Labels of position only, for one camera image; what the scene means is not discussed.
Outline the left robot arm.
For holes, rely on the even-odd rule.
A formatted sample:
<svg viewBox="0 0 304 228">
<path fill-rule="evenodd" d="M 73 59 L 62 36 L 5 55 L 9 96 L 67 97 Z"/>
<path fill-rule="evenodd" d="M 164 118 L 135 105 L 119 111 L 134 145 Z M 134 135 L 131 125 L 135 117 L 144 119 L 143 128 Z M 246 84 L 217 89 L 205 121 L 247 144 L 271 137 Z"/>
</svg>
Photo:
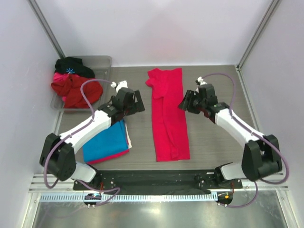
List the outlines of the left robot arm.
<svg viewBox="0 0 304 228">
<path fill-rule="evenodd" d="M 108 103 L 101 105 L 88 119 L 73 129 L 56 135 L 50 133 L 44 142 L 39 163 L 44 168 L 44 179 L 53 174 L 58 181 L 74 179 L 83 181 L 95 190 L 101 184 L 101 177 L 95 168 L 76 161 L 75 154 L 89 140 L 109 129 L 124 117 L 145 110 L 140 91 L 122 87 Z"/>
</svg>

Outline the crimson pink t-shirt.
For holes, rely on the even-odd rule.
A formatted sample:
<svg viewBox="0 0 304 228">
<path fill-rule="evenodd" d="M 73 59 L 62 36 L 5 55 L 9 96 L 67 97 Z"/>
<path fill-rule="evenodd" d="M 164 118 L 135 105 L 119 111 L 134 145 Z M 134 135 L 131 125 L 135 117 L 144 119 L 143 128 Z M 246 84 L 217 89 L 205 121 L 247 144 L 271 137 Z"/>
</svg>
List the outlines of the crimson pink t-shirt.
<svg viewBox="0 0 304 228">
<path fill-rule="evenodd" d="M 183 100 L 182 69 L 148 72 L 146 85 L 152 89 L 152 134 L 156 161 L 190 159 L 185 112 L 178 108 Z"/>
</svg>

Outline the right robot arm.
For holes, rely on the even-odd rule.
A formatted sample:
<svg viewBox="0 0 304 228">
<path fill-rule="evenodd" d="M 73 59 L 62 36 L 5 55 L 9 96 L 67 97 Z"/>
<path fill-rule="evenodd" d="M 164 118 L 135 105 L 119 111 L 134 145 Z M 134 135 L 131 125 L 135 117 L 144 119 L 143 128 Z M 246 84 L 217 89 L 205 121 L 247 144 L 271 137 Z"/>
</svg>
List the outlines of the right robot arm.
<svg viewBox="0 0 304 228">
<path fill-rule="evenodd" d="M 243 148 L 239 163 L 231 162 L 215 168 L 214 182 L 218 187 L 224 188 L 234 179 L 261 180 L 282 170 L 278 139 L 256 131 L 240 119 L 228 104 L 219 102 L 212 84 L 201 84 L 195 91 L 187 90 L 178 107 L 193 114 L 203 113 Z"/>
</svg>

